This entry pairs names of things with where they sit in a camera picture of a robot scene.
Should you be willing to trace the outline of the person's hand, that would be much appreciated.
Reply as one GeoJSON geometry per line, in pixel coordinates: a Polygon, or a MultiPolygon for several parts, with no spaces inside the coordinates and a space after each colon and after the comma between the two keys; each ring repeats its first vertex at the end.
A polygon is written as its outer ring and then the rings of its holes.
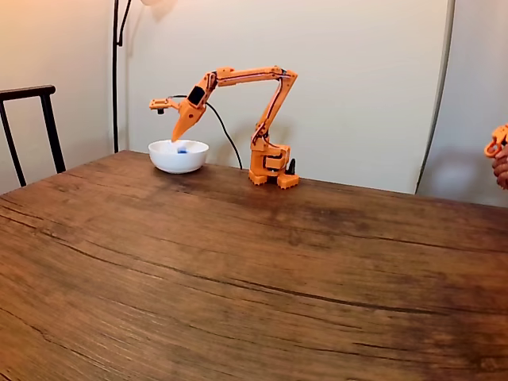
{"type": "Polygon", "coordinates": [[[508,189],[508,146],[506,145],[495,155],[492,164],[493,173],[497,184],[503,189],[508,189]]]}

